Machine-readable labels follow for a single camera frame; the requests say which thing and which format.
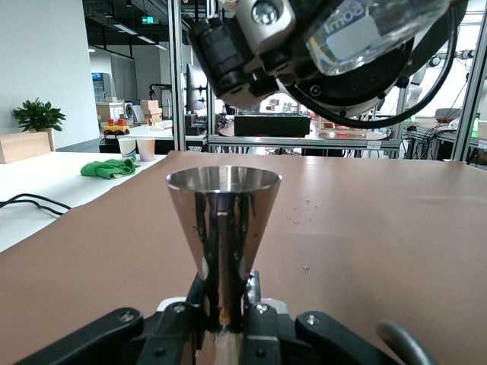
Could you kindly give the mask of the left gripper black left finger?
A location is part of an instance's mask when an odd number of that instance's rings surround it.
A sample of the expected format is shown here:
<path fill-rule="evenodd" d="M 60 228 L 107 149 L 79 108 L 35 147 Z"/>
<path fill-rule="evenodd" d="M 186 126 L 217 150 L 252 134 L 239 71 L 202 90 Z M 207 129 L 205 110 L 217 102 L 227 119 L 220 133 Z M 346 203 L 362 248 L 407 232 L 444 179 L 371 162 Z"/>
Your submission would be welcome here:
<path fill-rule="evenodd" d="M 19 364 L 195 364 L 202 345 L 204 284 L 195 277 L 188 295 L 169 299 L 145 318 L 116 309 L 19 360 Z"/>

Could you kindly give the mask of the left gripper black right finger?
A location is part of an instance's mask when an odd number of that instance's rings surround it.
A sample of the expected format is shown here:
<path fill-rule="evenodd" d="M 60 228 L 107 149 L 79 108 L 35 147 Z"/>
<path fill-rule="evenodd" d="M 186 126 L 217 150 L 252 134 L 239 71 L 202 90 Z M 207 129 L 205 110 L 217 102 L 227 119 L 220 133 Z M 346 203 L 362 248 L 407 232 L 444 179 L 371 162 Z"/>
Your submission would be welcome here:
<path fill-rule="evenodd" d="M 252 270 L 244 297 L 242 364 L 396 364 L 397 362 L 326 313 L 292 319 L 280 300 L 261 297 Z"/>

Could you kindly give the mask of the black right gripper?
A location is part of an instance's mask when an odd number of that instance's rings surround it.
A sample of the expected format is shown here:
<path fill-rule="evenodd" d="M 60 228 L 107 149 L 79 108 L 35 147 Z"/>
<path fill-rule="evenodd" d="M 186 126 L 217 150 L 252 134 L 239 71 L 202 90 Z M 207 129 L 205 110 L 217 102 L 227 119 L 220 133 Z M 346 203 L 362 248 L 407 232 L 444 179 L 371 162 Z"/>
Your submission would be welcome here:
<path fill-rule="evenodd" d="M 371 110 L 403 76 L 412 54 L 413 40 L 408 40 L 373 62 L 337 76 L 314 73 L 297 79 L 287 92 L 318 116 L 332 122 L 351 122 Z"/>

